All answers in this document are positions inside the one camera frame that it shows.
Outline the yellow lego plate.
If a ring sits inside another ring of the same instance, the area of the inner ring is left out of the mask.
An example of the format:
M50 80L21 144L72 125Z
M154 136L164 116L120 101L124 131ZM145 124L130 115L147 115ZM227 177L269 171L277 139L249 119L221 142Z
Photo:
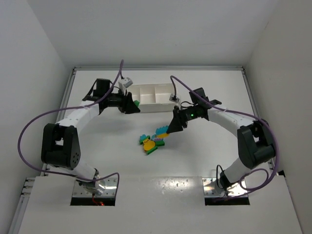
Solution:
M162 133L162 134L157 135L157 138L166 138L168 136L169 136L168 133Z

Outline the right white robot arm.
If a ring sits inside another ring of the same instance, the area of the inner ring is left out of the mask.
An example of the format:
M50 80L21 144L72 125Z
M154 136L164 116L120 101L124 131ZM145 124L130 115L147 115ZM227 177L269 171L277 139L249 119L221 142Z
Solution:
M266 121L253 115L228 110L219 100L209 100L203 88L189 92L192 105L187 108L175 106L173 119L167 134L181 132L188 122L204 118L228 130L237 138L238 158L220 173L216 184L226 190L240 183L246 176L256 171L256 167L271 159L279 161L279 148Z

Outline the teal 2x4 lego brick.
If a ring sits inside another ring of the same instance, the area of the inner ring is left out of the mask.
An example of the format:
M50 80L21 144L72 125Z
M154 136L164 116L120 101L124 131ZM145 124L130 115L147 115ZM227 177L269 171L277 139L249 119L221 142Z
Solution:
M162 126L156 129L156 135L166 134L168 130L168 125Z

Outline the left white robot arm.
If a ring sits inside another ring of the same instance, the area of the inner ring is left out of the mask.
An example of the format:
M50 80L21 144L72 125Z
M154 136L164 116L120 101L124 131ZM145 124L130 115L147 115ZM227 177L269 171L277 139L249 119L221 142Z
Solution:
M99 181L99 172L81 158L78 135L95 117L108 107L117 107L121 113L139 113L139 102L133 100L127 88L133 84L130 78L122 78L118 92L108 79L98 78L82 99L80 108L55 124L48 123L43 129L41 160L43 163L62 168L76 178L85 190L100 195L105 191L104 182Z

